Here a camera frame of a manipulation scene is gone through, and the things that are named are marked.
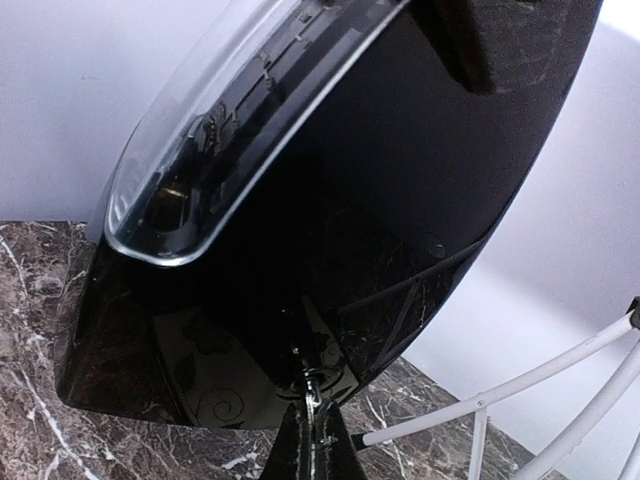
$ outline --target marble countertop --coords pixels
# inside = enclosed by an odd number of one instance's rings
[[[84,282],[83,225],[0,224],[0,480],[256,479],[273,431],[204,430],[69,408],[54,388],[54,339]],[[398,360],[343,407],[353,433],[455,398]],[[473,419],[359,453],[370,479],[464,479]],[[483,479],[508,479],[531,454],[489,426]],[[552,474],[547,478],[560,479]]]

